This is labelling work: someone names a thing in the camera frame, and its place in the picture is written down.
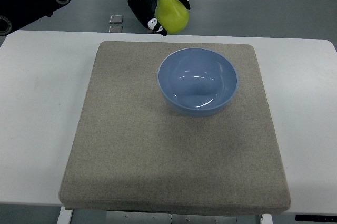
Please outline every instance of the metal block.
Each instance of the metal block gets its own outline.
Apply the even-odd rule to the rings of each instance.
[[[123,26],[121,25],[112,25],[109,27],[109,33],[122,33]]]
[[[110,24],[122,24],[123,16],[122,15],[112,15],[109,20]]]

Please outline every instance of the bowl rim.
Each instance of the bowl rim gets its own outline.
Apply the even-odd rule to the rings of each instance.
[[[217,106],[214,106],[214,107],[212,107],[212,108],[190,108],[190,107],[186,107],[186,106],[183,106],[183,105],[181,105],[181,104],[178,104],[177,102],[175,102],[174,100],[172,100],[170,97],[168,97],[168,96],[166,95],[166,93],[163,91],[163,89],[162,89],[162,87],[161,87],[161,85],[160,85],[160,82],[159,82],[159,72],[160,72],[160,69],[162,68],[163,63],[164,63],[164,62],[165,62],[171,55],[173,55],[173,54],[175,54],[175,53],[177,53],[177,52],[180,52],[180,51],[182,51],[182,50],[190,50],[190,49],[206,50],[206,51],[215,53],[215,54],[217,54],[217,55],[220,55],[220,56],[221,56],[222,58],[224,58],[224,59],[230,64],[230,66],[233,68],[234,73],[235,73],[235,76],[236,76],[236,86],[235,86],[235,90],[233,91],[232,95],[231,95],[228,99],[226,99],[224,102],[222,102],[221,104],[219,104],[219,105],[217,105]],[[224,55],[222,55],[222,54],[220,54],[220,53],[218,53],[218,52],[216,52],[216,51],[213,51],[213,50],[211,50],[211,49],[207,49],[207,48],[202,48],[202,47],[186,47],[186,48],[179,49],[179,50],[177,50],[177,51],[175,51],[175,52],[169,54],[169,55],[168,55],[168,56],[161,62],[160,66],[159,66],[159,68],[158,68],[158,72],[157,72],[157,83],[158,83],[158,86],[159,86],[159,88],[160,88],[160,91],[162,92],[162,94],[164,95],[164,97],[165,97],[166,99],[168,99],[170,102],[172,102],[173,104],[175,104],[175,105],[177,105],[177,106],[179,106],[179,107],[181,107],[181,108],[183,108],[183,109],[190,110],[190,111],[212,111],[212,110],[216,110],[216,109],[218,109],[218,108],[224,106],[225,104],[227,104],[227,103],[228,103],[228,102],[235,96],[235,94],[236,94],[236,92],[237,92],[237,89],[238,89],[238,87],[239,87],[239,76],[238,76],[238,74],[237,74],[236,68],[234,67],[233,63],[232,63],[230,60],[228,60]]]

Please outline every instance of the gray floor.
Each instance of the gray floor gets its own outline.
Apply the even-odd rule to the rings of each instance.
[[[190,0],[190,3],[190,21],[180,32],[182,35],[314,38],[329,40],[337,48],[337,0]],[[124,16],[124,33],[147,33],[127,0],[71,0],[52,17],[44,17],[23,29],[108,32],[111,15]],[[56,223],[57,211],[0,205],[0,223],[21,223],[20,218],[24,223]],[[50,216],[49,222],[44,221],[45,215]],[[283,222],[278,217],[277,223],[290,223],[294,216],[287,218]]]

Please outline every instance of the white table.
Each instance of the white table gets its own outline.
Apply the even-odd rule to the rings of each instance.
[[[337,52],[324,40],[17,31],[0,47],[0,203],[57,205],[102,41],[251,44],[291,213],[337,214]]]

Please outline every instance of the green pear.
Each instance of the green pear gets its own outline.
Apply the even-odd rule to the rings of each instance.
[[[189,21],[189,12],[179,0],[158,0],[154,15],[168,34],[180,32]]]

